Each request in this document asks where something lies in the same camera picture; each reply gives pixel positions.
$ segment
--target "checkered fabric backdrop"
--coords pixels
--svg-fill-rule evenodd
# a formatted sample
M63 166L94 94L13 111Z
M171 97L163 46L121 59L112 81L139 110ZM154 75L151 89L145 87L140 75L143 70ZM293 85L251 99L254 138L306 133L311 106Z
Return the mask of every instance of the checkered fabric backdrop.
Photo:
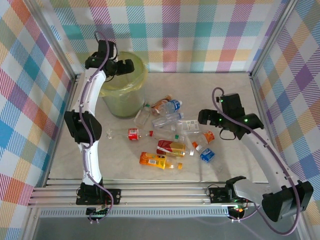
M248 71L288 0L37 0L75 72L100 30L150 72Z
M320 239L320 0L300 0L256 85L277 148L314 193L307 208Z
M23 0L0 7L0 240L18 238L43 179L70 78Z

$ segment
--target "trash bin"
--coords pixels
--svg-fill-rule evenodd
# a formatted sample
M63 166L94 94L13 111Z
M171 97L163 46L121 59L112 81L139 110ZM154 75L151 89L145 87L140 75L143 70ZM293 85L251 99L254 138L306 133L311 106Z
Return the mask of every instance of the trash bin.
M120 119L136 116L145 104L144 84L148 71L142 60L133 53L120 52L118 60L131 59L134 71L114 76L110 82L102 85L99 96L108 106L110 112Z

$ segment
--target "white floor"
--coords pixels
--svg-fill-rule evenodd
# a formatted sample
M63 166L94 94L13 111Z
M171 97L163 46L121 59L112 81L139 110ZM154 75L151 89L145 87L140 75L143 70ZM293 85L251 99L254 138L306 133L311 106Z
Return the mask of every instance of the white floor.
M202 109L214 109L212 90L215 87L222 87L225 94L238 93L246 114L258 115L247 73L149 73L145 84L145 96L146 100L156 102L167 94L173 94L173 98L183 102L180 111L184 113L186 119L191 120L198 119L198 113ZM80 87L77 88L74 101L79 91ZM102 99L98 100L95 112L96 118L102 125L98 155L104 179L226 181L242 175L254 182L267 181L257 161L240 141L220 139L221 129L209 125L201 125L201 129L211 130L216 136L210 146L215 152L213 162L205 163L196 155L178 159L183 163L182 170L162 170L140 165L141 152L155 153L157 140L148 138L133 142L121 137L108 139L106 129L134 128L133 119L117 119L109 112ZM151 129L152 119L153 116L148 120L145 129ZM222 166L221 171L217 170L218 166ZM78 145L64 125L49 177L81 179L82 175L82 156Z

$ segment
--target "purple cable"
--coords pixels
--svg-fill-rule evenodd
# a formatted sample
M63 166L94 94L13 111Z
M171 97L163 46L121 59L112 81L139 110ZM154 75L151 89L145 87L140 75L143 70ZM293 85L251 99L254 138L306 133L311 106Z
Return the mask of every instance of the purple cable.
M96 37L96 33L100 34L103 39L105 41L107 41L107 38L105 37L105 35L100 32L100 31L95 31L94 32L94 36ZM111 205L110 205L110 208L109 208L109 211L107 211L106 215L104 217L102 217L100 219L100 221L102 221L103 219L105 219L107 217L107 215L110 213L113 205L114 205L114 197L112 196L112 194L107 190L105 189L103 186L100 186L98 182L96 182L94 180L94 178L90 175L90 172L88 170L88 166L87 166L87 163L86 163L86 153L87 153L87 149L91 148L92 145L94 144L94 139L93 139L93 136L86 124L86 122L84 121L84 117L83 117L83 113L82 113L82 108L83 108L83 103L84 103L84 97L85 97L85 94L86 94L86 91L87 91L87 88L88 86L91 84L93 78L97 75L97 73L102 69L102 67L105 65L105 63L107 62L108 60L108 57L109 57L109 52L110 52L110 49L109 49L109 44L107 43L106 44L106 55L105 55L105 59L103 60L103 62L101 63L101 65L97 68L97 70L90 76L90 78L86 81L85 85L84 85L84 88L83 88L83 92L82 92L82 95L81 95L81 98L80 98L80 106L79 106L79 116L80 116L80 119L81 119L81 122L83 124L83 127L84 129L86 130L86 132L88 133L89 135L89 138L90 138L90 143L89 143L89 146L85 146L84 144L82 144L82 153L83 153L83 166L84 166L84 171L86 172L88 178L95 184L97 185L101 190L105 191L111 198ZM89 219L91 221L91 223L93 222L92 218L91 218L91 214L89 215Z
M270 223L268 222L267 218L261 213L261 211L257 208L256 204L254 204L257 212L261 215L261 217L263 218L264 222L268 225L268 227L274 231L276 234L282 235L282 236L288 236L290 234L292 234L297 225L298 225L298 220L299 220L299 216L300 216L300 211L301 211L301 206L300 206L300 198L299 198L299 194L297 191L297 188L294 184L294 182L292 181L286 167L282 164L282 162L280 161L280 159L278 158L277 154L274 152L274 150L268 145L268 143L263 139L263 137L261 137L256 131L254 131L253 129L251 129L250 127L242 124L241 122L238 122L234 119L232 119L231 117L227 116L226 114L224 114L224 112L218 107L216 101L215 101L215 93L216 90L220 90L222 92L222 95L225 94L225 91L221 88L221 87L216 87L215 89L213 89L212 92L212 101L213 101L213 105L215 106L215 108L217 109L217 111L226 119L228 119L230 122L239 125L240 127L243 127L247 130L249 130L253 135L255 135L266 147L267 149L270 151L270 153L272 154L272 156L274 157L274 159L277 161L277 163L279 164L280 168L283 170L284 174L286 175L286 177L288 177L288 181L292 186L293 192L294 192L294 197L295 197L295 201L296 201L296 217L294 220L294 223L292 225L292 227L286 231L286 232L281 232L276 230L275 228L273 228Z

